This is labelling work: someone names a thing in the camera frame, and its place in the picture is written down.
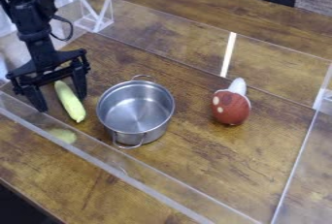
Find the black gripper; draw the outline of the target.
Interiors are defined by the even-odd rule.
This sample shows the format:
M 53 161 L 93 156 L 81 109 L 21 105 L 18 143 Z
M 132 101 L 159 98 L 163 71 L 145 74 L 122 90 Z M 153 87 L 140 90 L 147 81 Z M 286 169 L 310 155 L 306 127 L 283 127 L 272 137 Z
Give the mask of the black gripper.
M 49 110 L 41 90 L 42 85 L 65 78 L 72 78 L 81 100 L 88 96 L 86 75 L 92 69 L 88 50 L 81 48 L 69 51 L 34 50 L 30 60 L 7 74 L 14 87 L 22 87 L 23 95 L 41 112 Z

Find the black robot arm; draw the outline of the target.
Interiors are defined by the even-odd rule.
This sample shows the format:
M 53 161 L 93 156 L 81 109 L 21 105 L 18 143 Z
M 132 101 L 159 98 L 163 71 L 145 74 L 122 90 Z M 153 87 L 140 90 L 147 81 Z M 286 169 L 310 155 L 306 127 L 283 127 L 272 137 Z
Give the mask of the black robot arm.
M 92 69 L 82 49 L 57 51 L 51 38 L 51 20 L 72 22 L 57 15 L 55 0 L 0 0 L 3 10 L 18 27 L 19 39 L 26 43 L 30 60 L 7 74 L 14 91 L 23 95 L 41 112 L 49 110 L 41 86 L 72 78 L 78 98 L 88 96 L 86 75 Z

